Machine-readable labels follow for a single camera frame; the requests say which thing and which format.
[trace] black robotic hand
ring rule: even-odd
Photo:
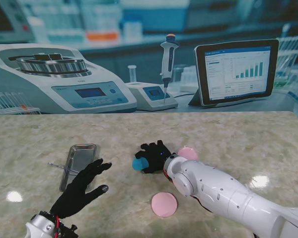
[[[101,185],[92,192],[85,194],[87,186],[93,181],[95,176],[101,174],[104,170],[108,170],[111,166],[111,163],[103,164],[102,159],[87,165],[54,203],[51,208],[51,214],[58,215],[61,219],[70,217],[83,209],[91,201],[107,192],[108,186]]]
[[[162,140],[159,140],[157,144],[142,144],[140,148],[142,148],[144,151],[138,151],[135,154],[135,157],[137,159],[140,157],[147,159],[149,167],[143,169],[145,174],[152,174],[156,171],[163,170],[164,162],[169,156],[171,156],[170,151],[163,144]]]

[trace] bottle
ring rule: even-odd
[[[90,41],[120,38],[122,10],[117,0],[81,0],[86,36]]]

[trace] test tube rack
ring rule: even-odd
[[[275,88],[284,87],[298,57],[298,36],[277,38],[279,40]]]
[[[23,93],[0,92],[0,115],[41,114],[39,108],[31,106]]]

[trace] tablet screen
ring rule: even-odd
[[[210,101],[264,94],[271,46],[205,52]]]

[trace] button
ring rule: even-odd
[[[22,15],[20,15],[18,13],[15,14],[14,17],[18,22],[24,22]]]
[[[27,25],[22,25],[24,31],[29,31],[29,27]]]

